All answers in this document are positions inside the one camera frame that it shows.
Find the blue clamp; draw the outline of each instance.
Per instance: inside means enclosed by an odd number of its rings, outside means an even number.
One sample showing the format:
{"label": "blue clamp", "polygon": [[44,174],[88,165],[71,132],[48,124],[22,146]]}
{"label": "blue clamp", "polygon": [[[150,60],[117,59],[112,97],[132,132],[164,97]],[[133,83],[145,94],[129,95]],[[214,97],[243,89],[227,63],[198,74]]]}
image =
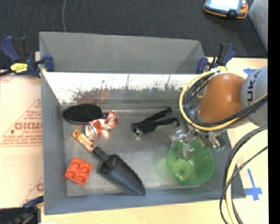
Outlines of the blue clamp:
{"label": "blue clamp", "polygon": [[47,71],[54,71],[53,57],[44,55],[39,61],[35,61],[32,56],[25,59],[23,54],[23,41],[25,37],[13,38],[8,36],[1,42],[1,49],[5,55],[11,59],[10,72],[16,75],[30,75],[40,78],[40,68],[38,64],[43,63]]}
{"label": "blue clamp", "polygon": [[236,50],[231,43],[221,43],[217,60],[213,57],[213,61],[209,63],[207,57],[202,57],[198,63],[197,74],[201,74],[217,67],[224,67],[226,69],[226,64],[234,57],[235,53]]}

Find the black cable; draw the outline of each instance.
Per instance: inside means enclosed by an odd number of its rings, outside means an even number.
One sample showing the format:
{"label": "black cable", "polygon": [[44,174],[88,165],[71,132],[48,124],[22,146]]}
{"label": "black cable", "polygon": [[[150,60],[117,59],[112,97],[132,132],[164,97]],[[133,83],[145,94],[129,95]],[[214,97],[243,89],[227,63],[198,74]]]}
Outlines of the black cable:
{"label": "black cable", "polygon": [[[203,82],[205,82],[211,75],[213,75],[214,73],[211,73],[205,77],[201,77],[200,79],[198,79],[197,81],[195,81],[192,86],[189,88],[189,90],[185,93],[185,97],[184,97],[184,111],[186,113],[186,115],[190,118],[190,102],[192,101],[193,97],[202,89],[201,84],[203,84]],[[216,122],[213,123],[200,123],[200,122],[193,122],[194,124],[198,125],[198,126],[204,126],[204,127],[215,127],[218,125],[222,125],[226,122],[229,122],[235,118],[238,118],[236,120],[234,120],[232,123],[233,124],[235,122],[239,122],[245,118],[247,118],[250,114],[254,113],[257,109],[259,109],[265,102],[267,102],[267,94],[264,95],[261,99],[259,99],[257,102],[254,102],[253,104],[249,105],[248,107],[242,109],[241,111]]]}
{"label": "black cable", "polygon": [[[225,193],[226,193],[226,190],[228,189],[229,185],[231,184],[232,180],[234,179],[234,177],[239,173],[239,171],[245,166],[247,165],[252,159],[254,159],[256,156],[258,156],[260,153],[262,153],[263,151],[265,151],[268,147],[266,146],[264,149],[262,149],[261,151],[259,151],[256,155],[254,155],[252,158],[250,158],[248,161],[246,161],[242,166],[240,166],[238,169],[234,169],[233,171],[233,175],[232,177],[230,178],[230,180],[225,184],[226,182],[226,175],[227,175],[227,171],[229,169],[229,166],[230,166],[230,163],[232,161],[232,159],[234,158],[235,154],[238,152],[238,150],[248,141],[250,140],[252,137],[254,137],[256,134],[260,133],[261,131],[263,130],[266,130],[268,129],[268,126],[263,126],[263,127],[259,127],[259,128],[256,128],[252,131],[250,131],[248,134],[246,134],[245,136],[243,136],[237,143],[236,145],[234,146],[234,148],[232,149],[231,153],[229,154],[229,157],[228,157],[228,160],[227,160],[227,164],[226,164],[226,167],[225,167],[225,170],[226,172],[224,173],[224,190],[222,192],[222,195],[221,195],[221,198],[220,198],[220,213],[221,213],[221,216],[222,216],[222,219],[224,220],[224,222],[227,224],[228,222],[226,221],[226,219],[224,218],[224,215],[223,215],[223,212],[222,212],[222,201],[223,201],[223,197],[225,196]],[[239,217],[239,214],[235,208],[235,205],[234,205],[234,202],[233,200],[231,199],[231,202],[232,202],[232,208],[233,208],[233,212],[234,212],[234,215],[237,219],[237,221],[240,223],[240,224],[243,224],[242,220],[240,219]]]}
{"label": "black cable", "polygon": [[12,73],[12,70],[6,70],[0,73],[0,77]]}
{"label": "black cable", "polygon": [[[233,157],[235,156],[235,154],[238,152],[238,150],[239,150],[247,141],[249,141],[249,140],[250,140],[252,137],[254,137],[256,134],[258,134],[258,133],[260,133],[260,132],[262,132],[262,131],[264,131],[264,130],[266,130],[266,129],[268,129],[268,126],[267,126],[267,125],[265,125],[265,126],[263,126],[263,127],[256,128],[256,129],[250,131],[249,133],[247,133],[245,136],[243,136],[243,137],[236,143],[236,145],[233,147],[233,149],[232,149],[232,151],[230,152],[229,157],[228,157],[228,159],[227,159],[227,163],[226,163],[226,167],[225,167],[226,172],[224,173],[224,178],[223,178],[223,180],[224,180],[224,185],[225,185],[225,182],[226,182],[227,170],[229,169],[229,165],[230,165],[230,163],[231,163]],[[239,224],[243,224],[243,222],[242,222],[242,220],[240,219],[239,214],[238,214],[238,212],[237,212],[237,210],[236,210],[236,208],[235,208],[235,206],[234,206],[233,200],[231,200],[231,202],[232,202],[233,212],[234,212],[234,215],[235,215],[237,221],[239,222]]]}
{"label": "black cable", "polygon": [[226,194],[227,189],[229,188],[229,186],[231,185],[231,182],[233,181],[233,179],[235,178],[235,176],[249,163],[251,162],[254,158],[256,158],[258,155],[260,155],[262,152],[266,151],[268,149],[268,146],[264,147],[263,149],[261,149],[259,152],[257,152],[252,158],[248,159],[246,162],[244,162],[238,169],[236,169],[236,171],[233,173],[232,177],[229,179],[229,181],[226,183],[222,195],[220,197],[220,213],[221,213],[221,217],[224,220],[224,222],[226,224],[228,224],[228,222],[226,221],[224,214],[222,212],[222,202],[223,202],[223,198]]}

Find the green bowl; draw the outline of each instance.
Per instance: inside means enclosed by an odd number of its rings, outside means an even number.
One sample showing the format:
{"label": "green bowl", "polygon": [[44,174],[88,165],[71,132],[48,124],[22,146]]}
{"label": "green bowl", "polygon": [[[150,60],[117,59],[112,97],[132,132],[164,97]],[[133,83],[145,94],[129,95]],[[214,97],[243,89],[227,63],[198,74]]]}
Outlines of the green bowl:
{"label": "green bowl", "polygon": [[182,157],[183,143],[176,142],[167,154],[167,167],[171,176],[181,184],[199,185],[207,182],[215,170],[215,160],[208,148],[202,148],[199,141],[190,145],[195,149],[190,159]]}

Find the blue tape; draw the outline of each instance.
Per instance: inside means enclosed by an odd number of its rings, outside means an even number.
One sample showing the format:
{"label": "blue tape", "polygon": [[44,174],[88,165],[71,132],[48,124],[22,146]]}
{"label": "blue tape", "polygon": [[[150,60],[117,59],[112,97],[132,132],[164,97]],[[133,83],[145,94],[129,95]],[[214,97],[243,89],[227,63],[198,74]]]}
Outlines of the blue tape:
{"label": "blue tape", "polygon": [[246,69],[243,69],[243,71],[247,75],[250,75],[252,72],[256,71],[256,69],[246,68]]}
{"label": "blue tape", "polygon": [[244,189],[244,192],[247,195],[251,195],[253,197],[253,200],[254,201],[257,201],[259,200],[259,194],[262,194],[262,191],[261,191],[261,188],[256,188],[255,187],[255,183],[254,183],[254,180],[253,180],[253,177],[252,177],[252,173],[251,173],[251,170],[248,169],[248,174],[249,174],[249,177],[250,177],[250,180],[251,180],[251,183],[252,183],[252,188],[248,188],[248,189]]}

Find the red toy block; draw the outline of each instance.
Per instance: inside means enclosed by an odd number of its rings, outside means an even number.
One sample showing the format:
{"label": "red toy block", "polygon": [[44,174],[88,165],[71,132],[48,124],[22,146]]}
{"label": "red toy block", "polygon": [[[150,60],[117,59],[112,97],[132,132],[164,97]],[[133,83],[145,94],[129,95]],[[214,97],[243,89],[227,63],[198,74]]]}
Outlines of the red toy block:
{"label": "red toy block", "polygon": [[74,181],[78,185],[85,185],[87,178],[92,170],[93,165],[82,159],[74,157],[68,166],[64,177]]}

